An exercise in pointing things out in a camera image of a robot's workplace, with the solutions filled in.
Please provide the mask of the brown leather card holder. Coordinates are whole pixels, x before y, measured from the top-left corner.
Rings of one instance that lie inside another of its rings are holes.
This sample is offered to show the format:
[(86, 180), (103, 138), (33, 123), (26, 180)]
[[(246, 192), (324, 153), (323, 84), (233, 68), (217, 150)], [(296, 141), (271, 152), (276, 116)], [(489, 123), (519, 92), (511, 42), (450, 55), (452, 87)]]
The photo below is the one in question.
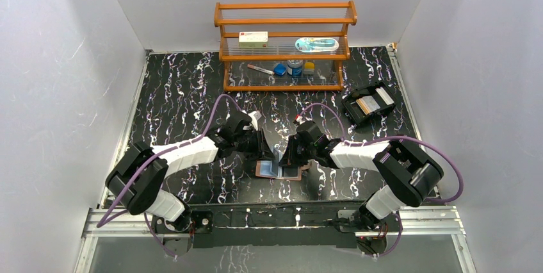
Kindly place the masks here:
[[(300, 177), (299, 177), (299, 178), (293, 178), (293, 179), (284, 178), (284, 177), (282, 176), (282, 168), (283, 168), (283, 167), (280, 167), (280, 166), (279, 166), (279, 160), (282, 158), (282, 153), (281, 153), (277, 148), (274, 148), (274, 149), (273, 149), (273, 153), (274, 153), (274, 155), (275, 155), (275, 159), (274, 159), (272, 162), (273, 162), (274, 166), (277, 168), (278, 176), (275, 177), (275, 178), (270, 178), (270, 179), (283, 179), (283, 180), (300, 181), (300, 180), (302, 179), (302, 173), (303, 173), (304, 171), (308, 171), (308, 170), (311, 168), (311, 166), (312, 166), (312, 162), (309, 161), (308, 164), (306, 164), (306, 165), (304, 165), (304, 166), (302, 166), (302, 167), (299, 167), (299, 169), (300, 169)], [(260, 164), (260, 161), (269, 161), (269, 160), (259, 160), (259, 161), (257, 161), (256, 166), (255, 166), (255, 175), (256, 175), (257, 177), (260, 177), (260, 178), (266, 178), (266, 177), (261, 177), (261, 176), (258, 176), (258, 175), (257, 175), (258, 166), (259, 166), (259, 164)]]

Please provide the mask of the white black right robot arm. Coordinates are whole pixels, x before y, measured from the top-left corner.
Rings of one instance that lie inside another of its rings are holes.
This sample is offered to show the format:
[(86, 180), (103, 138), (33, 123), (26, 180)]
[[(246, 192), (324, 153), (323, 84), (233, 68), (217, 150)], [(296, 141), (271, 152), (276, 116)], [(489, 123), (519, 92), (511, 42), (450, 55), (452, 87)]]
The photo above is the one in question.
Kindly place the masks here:
[(444, 171), (416, 141), (395, 138), (381, 142), (347, 142), (328, 138), (313, 121), (304, 122), (289, 137), (279, 165), (301, 167), (314, 160), (331, 169), (377, 171), (384, 187), (349, 216), (351, 225), (376, 231), (386, 217), (404, 206), (418, 207), (443, 178)]

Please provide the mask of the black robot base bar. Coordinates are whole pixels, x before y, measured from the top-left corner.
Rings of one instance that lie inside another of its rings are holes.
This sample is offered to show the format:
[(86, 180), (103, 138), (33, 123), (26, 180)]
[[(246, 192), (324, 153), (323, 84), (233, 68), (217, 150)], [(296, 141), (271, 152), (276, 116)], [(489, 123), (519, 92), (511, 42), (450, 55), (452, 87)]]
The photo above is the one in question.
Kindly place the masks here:
[(355, 248), (362, 225), (357, 201), (194, 205), (211, 213), (210, 232), (197, 233), (196, 248), (235, 245), (334, 245)]

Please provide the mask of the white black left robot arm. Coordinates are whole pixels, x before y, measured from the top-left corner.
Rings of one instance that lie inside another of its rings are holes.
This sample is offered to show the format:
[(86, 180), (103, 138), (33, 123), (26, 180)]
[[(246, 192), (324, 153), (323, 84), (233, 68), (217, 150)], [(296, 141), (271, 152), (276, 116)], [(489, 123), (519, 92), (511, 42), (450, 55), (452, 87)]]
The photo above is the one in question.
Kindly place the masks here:
[(235, 111), (222, 125), (185, 142), (161, 148), (138, 142), (115, 165), (105, 184), (131, 215), (150, 213), (164, 219), (174, 231), (186, 231), (191, 224), (191, 209), (162, 190), (165, 178), (232, 153), (253, 161), (273, 160), (275, 155), (258, 126), (260, 118), (259, 111)]

